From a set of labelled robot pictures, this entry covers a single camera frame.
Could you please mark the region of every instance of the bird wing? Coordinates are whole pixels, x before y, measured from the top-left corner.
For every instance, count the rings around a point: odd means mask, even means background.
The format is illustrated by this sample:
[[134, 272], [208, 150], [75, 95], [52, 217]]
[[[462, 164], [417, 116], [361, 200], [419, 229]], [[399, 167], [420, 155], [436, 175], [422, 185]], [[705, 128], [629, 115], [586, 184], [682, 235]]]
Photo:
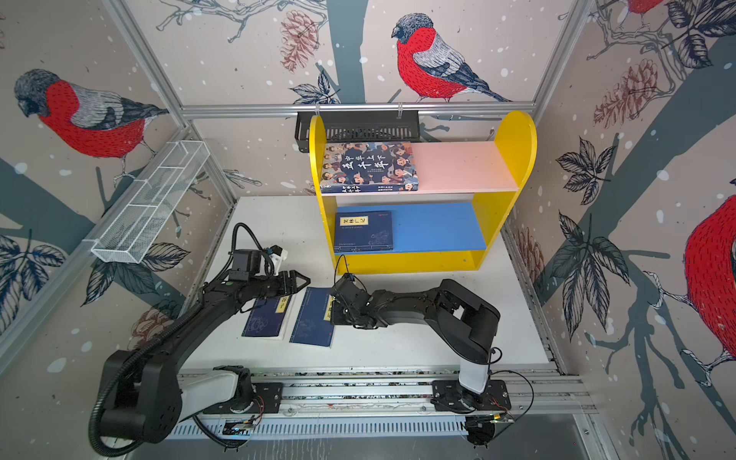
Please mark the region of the bird wing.
[[462, 54], [446, 44], [439, 34], [434, 35], [434, 42], [427, 51], [416, 52], [414, 62], [432, 77], [452, 81], [449, 77], [465, 64]]
[[79, 100], [79, 109], [71, 117], [74, 126], [107, 131], [120, 125], [124, 112], [120, 95], [111, 91], [88, 90], [74, 83], [69, 85]]

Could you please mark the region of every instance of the red bird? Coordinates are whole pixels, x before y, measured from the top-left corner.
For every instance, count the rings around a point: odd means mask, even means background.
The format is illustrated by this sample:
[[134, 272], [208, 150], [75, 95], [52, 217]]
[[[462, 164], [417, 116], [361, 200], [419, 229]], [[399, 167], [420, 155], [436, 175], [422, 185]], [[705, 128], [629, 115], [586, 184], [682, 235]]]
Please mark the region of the red bird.
[[690, 350], [682, 351], [703, 368], [706, 380], [699, 383], [711, 386], [713, 368], [736, 360], [736, 195], [693, 230], [687, 239], [684, 264], [687, 295], [665, 291], [656, 274], [645, 273], [654, 278], [659, 289], [655, 308], [662, 305], [665, 295], [689, 305], [723, 345], [721, 355], [710, 364], [704, 364]]
[[165, 113], [110, 91], [89, 90], [36, 68], [15, 82], [15, 98], [23, 114], [38, 118], [79, 153], [97, 158], [120, 158], [144, 143], [148, 123]]
[[491, 91], [458, 51], [450, 48], [434, 29], [426, 14], [408, 14], [396, 23], [392, 38], [397, 38], [399, 75], [419, 94], [450, 101], [460, 93], [482, 93], [502, 102], [509, 100]]

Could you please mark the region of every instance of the black cable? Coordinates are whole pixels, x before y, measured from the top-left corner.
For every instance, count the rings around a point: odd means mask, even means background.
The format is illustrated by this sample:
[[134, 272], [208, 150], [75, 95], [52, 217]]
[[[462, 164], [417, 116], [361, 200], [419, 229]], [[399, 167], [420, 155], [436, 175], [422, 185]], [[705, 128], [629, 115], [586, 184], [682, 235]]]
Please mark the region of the black cable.
[[212, 439], [214, 442], [224, 447], [225, 450], [235, 449], [237, 451], [239, 447], [248, 442], [247, 439], [223, 439], [210, 431], [199, 419], [199, 415], [194, 415], [192, 419], [194, 419], [194, 424], [197, 425], [200, 430], [202, 430], [206, 437]]
[[[529, 379], [527, 379], [526, 377], [524, 377], [523, 375], [521, 375], [519, 372], [516, 372], [516, 371], [513, 371], [513, 370], [497, 370], [495, 372], [491, 372], [489, 374], [489, 377], [492, 377], [493, 375], [496, 375], [496, 374], [498, 374], [500, 372], [509, 372], [511, 374], [518, 375], [519, 377], [523, 378], [526, 381], [526, 383], [529, 385], [529, 388], [531, 389], [531, 402], [529, 403], [529, 406], [527, 406], [527, 408], [524, 410], [524, 412], [522, 412], [522, 414], [519, 417], [516, 417], [514, 419], [514, 424], [516, 424], [516, 423], [519, 422], [519, 420], [521, 420], [521, 417], [524, 417], [526, 415], [526, 413], [529, 412], [529, 409], [531, 409], [532, 404], [534, 404], [534, 385], [531, 384], [531, 382], [529, 381]], [[498, 433], [496, 433], [495, 436], [493, 436], [493, 439], [498, 438], [501, 435], [501, 433], [503, 433], [504, 431], [508, 430], [510, 425], [511, 424], [506, 425], [506, 427], [504, 427], [503, 430], [501, 430]]]

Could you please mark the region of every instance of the metal grating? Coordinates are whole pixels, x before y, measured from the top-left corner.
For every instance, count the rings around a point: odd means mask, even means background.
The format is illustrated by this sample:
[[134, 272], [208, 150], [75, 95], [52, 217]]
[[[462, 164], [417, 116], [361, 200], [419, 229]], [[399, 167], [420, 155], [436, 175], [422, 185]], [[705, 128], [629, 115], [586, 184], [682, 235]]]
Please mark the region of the metal grating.
[[210, 157], [202, 141], [178, 141], [92, 248], [104, 262], [140, 263]]
[[[225, 422], [237, 420], [203, 419], [205, 426], [222, 436]], [[225, 439], [313, 439], [386, 436], [466, 436], [465, 417], [433, 415], [411, 417], [334, 417], [274, 418], [263, 422], [247, 436], [222, 436]], [[205, 439], [191, 420], [180, 422], [167, 439]]]

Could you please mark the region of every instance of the yellow label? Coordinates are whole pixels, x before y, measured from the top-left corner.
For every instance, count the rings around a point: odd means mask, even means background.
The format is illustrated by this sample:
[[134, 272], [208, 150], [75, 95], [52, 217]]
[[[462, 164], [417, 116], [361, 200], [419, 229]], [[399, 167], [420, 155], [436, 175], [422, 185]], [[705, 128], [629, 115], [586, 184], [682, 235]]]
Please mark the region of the yellow label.
[[341, 217], [340, 227], [346, 225], [368, 225], [368, 216]]
[[289, 296], [281, 297], [276, 305], [276, 313], [283, 313], [286, 311], [286, 306], [289, 304]]
[[335, 300], [334, 297], [330, 296], [327, 301], [327, 311], [325, 312], [325, 321], [332, 319], [332, 302]]

